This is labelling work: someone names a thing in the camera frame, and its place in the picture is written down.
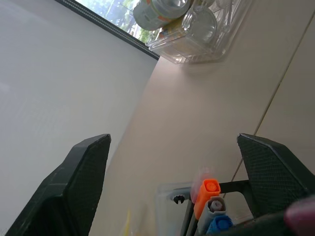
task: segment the window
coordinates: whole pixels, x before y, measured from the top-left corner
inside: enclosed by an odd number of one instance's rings
[[[146,43],[149,31],[140,28],[134,20],[132,10],[139,0],[76,0],[97,15],[113,23],[131,36]]]

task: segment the window frame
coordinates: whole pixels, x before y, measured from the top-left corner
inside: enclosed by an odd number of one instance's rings
[[[149,48],[143,42],[131,36],[129,33],[125,32],[124,30],[114,25],[113,23],[107,21],[105,18],[97,15],[95,12],[83,6],[82,4],[78,3],[76,0],[55,0],[55,1],[69,8],[71,11],[77,13],[78,15],[84,17],[90,22],[96,24],[102,29],[110,32],[111,34],[115,35],[119,39],[125,41],[126,43],[139,49],[140,51],[148,54],[154,59],[156,60],[159,59],[159,55],[150,51]]]

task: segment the orange marker cap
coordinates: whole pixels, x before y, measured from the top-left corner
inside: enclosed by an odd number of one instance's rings
[[[200,186],[198,197],[193,207],[193,212],[197,220],[205,207],[206,202],[213,196],[218,196],[221,192],[219,182],[216,179],[205,179]]]

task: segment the white wall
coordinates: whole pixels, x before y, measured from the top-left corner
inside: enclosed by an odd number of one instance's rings
[[[0,1],[0,234],[73,145],[123,136],[156,60],[54,0]]]

